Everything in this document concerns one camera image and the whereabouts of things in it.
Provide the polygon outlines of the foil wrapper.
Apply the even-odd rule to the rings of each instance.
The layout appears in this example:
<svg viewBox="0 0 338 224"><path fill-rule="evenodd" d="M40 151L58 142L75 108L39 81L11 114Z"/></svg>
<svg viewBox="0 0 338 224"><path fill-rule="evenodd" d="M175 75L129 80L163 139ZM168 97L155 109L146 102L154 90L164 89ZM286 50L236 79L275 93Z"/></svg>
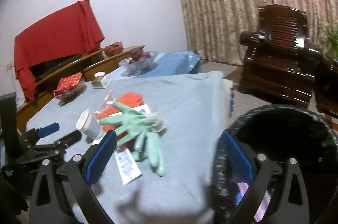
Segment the foil wrapper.
<svg viewBox="0 0 338 224"><path fill-rule="evenodd" d="M114 98L114 96L111 94L111 91L109 91L109 93L106 95L104 101L100 104L98 111L99 112L103 112L106 109L108 109L110 106L113 105L114 101L116 99Z"/></svg>

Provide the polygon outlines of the red woven basket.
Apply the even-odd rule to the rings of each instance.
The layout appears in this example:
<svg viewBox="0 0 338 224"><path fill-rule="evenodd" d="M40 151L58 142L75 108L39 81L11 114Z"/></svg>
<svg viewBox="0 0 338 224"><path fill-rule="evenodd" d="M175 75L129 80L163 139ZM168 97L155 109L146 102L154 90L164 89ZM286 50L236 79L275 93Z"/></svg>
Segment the red woven basket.
<svg viewBox="0 0 338 224"><path fill-rule="evenodd" d="M122 42L115 42L104 48L104 54L107 57L112 57L114 55L120 54L123 51L123 49L124 48Z"/></svg>

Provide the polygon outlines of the red gift packet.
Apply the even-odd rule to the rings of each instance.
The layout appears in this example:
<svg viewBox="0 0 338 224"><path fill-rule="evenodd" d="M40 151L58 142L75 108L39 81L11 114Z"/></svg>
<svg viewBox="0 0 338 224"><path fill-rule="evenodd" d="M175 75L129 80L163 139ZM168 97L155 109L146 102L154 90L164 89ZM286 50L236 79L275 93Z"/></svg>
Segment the red gift packet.
<svg viewBox="0 0 338 224"><path fill-rule="evenodd" d="M53 91L54 97L60 96L65 90L71 91L75 89L75 87L79 85L82 75L82 72L78 72L71 76L61 78L57 88Z"/></svg>

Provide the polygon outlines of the red apples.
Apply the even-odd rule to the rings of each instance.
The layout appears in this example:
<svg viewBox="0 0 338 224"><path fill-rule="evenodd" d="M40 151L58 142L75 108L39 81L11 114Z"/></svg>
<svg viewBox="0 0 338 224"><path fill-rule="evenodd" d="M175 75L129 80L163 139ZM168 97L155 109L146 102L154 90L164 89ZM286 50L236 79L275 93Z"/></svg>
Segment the red apples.
<svg viewBox="0 0 338 224"><path fill-rule="evenodd" d="M131 50L131 59L128 61L128 64L133 64L135 62L139 62L150 57L150 53L144 52L143 48L135 48Z"/></svg>

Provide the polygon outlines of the red cloth cover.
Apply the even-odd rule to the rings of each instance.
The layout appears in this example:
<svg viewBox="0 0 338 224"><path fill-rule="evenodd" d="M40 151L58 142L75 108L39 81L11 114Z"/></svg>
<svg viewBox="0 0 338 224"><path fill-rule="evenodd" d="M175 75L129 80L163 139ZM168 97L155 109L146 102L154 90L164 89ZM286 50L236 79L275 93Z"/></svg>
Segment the red cloth cover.
<svg viewBox="0 0 338 224"><path fill-rule="evenodd" d="M25 99L33 101L35 97L32 66L79 53L90 54L100 48L103 40L89 0L69 5L26 28L14 42L15 76Z"/></svg>

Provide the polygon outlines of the white blue medicine box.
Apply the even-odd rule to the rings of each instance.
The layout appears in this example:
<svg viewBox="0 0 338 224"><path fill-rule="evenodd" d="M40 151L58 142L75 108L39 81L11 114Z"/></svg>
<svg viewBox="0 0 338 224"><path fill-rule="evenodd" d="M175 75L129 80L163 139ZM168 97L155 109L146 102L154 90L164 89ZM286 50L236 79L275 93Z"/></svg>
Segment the white blue medicine box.
<svg viewBox="0 0 338 224"><path fill-rule="evenodd" d="M150 111L150 109L149 109L149 107L148 107L147 104L140 105L138 107L134 107L133 109L135 111L138 111L141 114L144 114L144 115L147 115L147 114L151 113L151 111ZM112 113L109 116L117 116L117 115L121 115L121 114L122 114L122 112L117 112L117 113Z"/></svg>

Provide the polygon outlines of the light blue towel tablecloth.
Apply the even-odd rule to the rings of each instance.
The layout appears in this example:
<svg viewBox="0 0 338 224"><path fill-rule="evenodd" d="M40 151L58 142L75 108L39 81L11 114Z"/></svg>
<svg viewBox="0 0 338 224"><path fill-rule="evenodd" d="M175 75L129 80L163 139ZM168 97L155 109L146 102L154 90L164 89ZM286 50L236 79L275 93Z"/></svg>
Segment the light blue towel tablecloth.
<svg viewBox="0 0 338 224"><path fill-rule="evenodd" d="M138 164L141 177L122 184L115 158L110 159L92 189L115 223L212 223L211 169L217 141L226 128L228 105L220 72L129 78L105 89L87 85L74 101L59 106L52 99L27 123L28 128L58 123L60 130L44 139L52 143L73 131L81 113L99 109L107 95L133 92L164 120L161 139L165 176L148 162Z"/></svg>

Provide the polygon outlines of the green rubber glove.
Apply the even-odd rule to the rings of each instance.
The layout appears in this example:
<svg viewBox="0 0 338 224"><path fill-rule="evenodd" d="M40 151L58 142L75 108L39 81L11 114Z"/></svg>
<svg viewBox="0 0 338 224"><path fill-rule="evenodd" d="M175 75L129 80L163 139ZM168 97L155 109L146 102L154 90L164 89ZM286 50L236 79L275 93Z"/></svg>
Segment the green rubber glove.
<svg viewBox="0 0 338 224"><path fill-rule="evenodd" d="M151 170L158 176L165 176L161 135L166 129L157 113L142 114L139 111L114 101L112 106L119 115L107 116L98 121L102 126L111 125L120 138L117 147L134 144L131 155L136 162L147 160Z"/></svg>

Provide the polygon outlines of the white printed tube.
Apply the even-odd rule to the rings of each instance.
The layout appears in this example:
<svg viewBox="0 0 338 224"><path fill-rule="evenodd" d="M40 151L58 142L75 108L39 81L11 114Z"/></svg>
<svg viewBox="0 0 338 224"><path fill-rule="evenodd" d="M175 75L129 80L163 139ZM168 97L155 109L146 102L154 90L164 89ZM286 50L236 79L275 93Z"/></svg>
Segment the white printed tube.
<svg viewBox="0 0 338 224"><path fill-rule="evenodd" d="M116 150L114 157L123 185L127 185L141 177L142 173L128 148Z"/></svg>

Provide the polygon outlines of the blue plastic table cover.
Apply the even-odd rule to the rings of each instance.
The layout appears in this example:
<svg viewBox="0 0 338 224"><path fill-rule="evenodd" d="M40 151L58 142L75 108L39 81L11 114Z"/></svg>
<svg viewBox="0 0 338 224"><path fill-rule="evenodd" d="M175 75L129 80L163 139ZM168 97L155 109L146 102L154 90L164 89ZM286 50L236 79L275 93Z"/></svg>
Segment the blue plastic table cover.
<svg viewBox="0 0 338 224"><path fill-rule="evenodd" d="M154 67L140 75L124 75L125 68L119 67L110 72L110 78L113 81L125 78L145 78L145 77L159 77L172 76L178 74L197 74L202 73L202 66L200 63L200 56L193 52L173 52L160 53L156 56Z"/></svg>

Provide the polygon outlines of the white paper cup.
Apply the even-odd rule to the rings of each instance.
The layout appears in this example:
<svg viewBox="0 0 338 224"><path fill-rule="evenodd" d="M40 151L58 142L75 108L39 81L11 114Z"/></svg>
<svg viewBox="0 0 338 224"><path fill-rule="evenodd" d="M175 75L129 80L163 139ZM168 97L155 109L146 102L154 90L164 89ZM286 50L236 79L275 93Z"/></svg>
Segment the white paper cup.
<svg viewBox="0 0 338 224"><path fill-rule="evenodd" d="M76 129L92 140L99 139L103 135L101 125L89 109L86 109L80 115L76 123Z"/></svg>

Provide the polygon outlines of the small tissue box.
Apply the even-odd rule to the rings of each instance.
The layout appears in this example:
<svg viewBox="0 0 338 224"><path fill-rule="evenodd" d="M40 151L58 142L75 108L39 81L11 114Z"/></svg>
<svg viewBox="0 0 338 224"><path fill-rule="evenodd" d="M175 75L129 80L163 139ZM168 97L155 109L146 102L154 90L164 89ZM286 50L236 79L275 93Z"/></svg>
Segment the small tissue box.
<svg viewBox="0 0 338 224"><path fill-rule="evenodd" d="M94 74L91 84L93 89L105 89L112 81L109 73L97 72Z"/></svg>

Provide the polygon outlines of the green potted plant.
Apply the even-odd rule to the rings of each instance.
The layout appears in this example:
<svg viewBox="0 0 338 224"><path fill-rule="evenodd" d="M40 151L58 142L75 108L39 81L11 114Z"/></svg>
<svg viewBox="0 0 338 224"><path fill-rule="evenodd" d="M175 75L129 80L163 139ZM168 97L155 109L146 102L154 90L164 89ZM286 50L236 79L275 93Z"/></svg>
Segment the green potted plant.
<svg viewBox="0 0 338 224"><path fill-rule="evenodd" d="M330 43L331 51L334 58L337 58L338 52L338 24L337 20L332 23L323 24L321 30L323 31L326 39Z"/></svg>

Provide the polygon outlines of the black lined trash bin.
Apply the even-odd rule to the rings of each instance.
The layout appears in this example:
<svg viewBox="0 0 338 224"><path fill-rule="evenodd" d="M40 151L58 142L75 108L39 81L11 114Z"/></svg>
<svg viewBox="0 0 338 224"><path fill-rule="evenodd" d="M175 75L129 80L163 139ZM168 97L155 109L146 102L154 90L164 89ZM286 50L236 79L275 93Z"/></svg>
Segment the black lined trash bin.
<svg viewBox="0 0 338 224"><path fill-rule="evenodd" d="M291 105L267 105L241 115L226 130L272 161L295 158L307 190L309 223L337 222L337 136L321 116ZM227 223L248 188L234 176L221 137L211 184L215 223Z"/></svg>

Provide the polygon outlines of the glass fruit bowl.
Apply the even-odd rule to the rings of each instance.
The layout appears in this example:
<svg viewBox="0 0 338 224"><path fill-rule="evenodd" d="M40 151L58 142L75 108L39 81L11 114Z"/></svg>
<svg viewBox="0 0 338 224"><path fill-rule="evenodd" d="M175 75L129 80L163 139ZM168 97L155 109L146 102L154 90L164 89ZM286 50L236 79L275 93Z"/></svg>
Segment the glass fruit bowl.
<svg viewBox="0 0 338 224"><path fill-rule="evenodd" d="M157 67L155 59L158 52L150 51L149 55L149 58L145 58L144 60L139 60L134 63L131 62L132 57L121 60L119 62L119 67L123 68L121 75L124 77L138 76L155 69Z"/></svg>

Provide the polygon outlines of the orange foam net sleeve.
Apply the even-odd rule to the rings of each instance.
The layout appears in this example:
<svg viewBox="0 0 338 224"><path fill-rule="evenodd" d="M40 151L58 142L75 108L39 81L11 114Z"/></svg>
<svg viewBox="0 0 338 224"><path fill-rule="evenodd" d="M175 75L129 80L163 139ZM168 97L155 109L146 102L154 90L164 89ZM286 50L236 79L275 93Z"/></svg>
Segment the orange foam net sleeve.
<svg viewBox="0 0 338 224"><path fill-rule="evenodd" d="M101 119L97 117L97 119L101 126L113 127L117 136L117 147L121 147L136 139L144 132L143 121L145 116L116 100L112 106L122 112L122 114L107 116Z"/></svg>

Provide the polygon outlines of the dark wooden side table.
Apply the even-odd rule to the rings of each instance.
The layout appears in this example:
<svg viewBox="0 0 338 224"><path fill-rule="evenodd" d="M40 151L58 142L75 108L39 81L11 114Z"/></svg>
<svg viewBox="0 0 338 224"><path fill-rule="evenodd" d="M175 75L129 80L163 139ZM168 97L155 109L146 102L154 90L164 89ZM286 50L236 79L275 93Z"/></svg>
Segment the dark wooden side table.
<svg viewBox="0 0 338 224"><path fill-rule="evenodd" d="M317 110L337 119L337 59L322 56L315 70L313 91Z"/></svg>

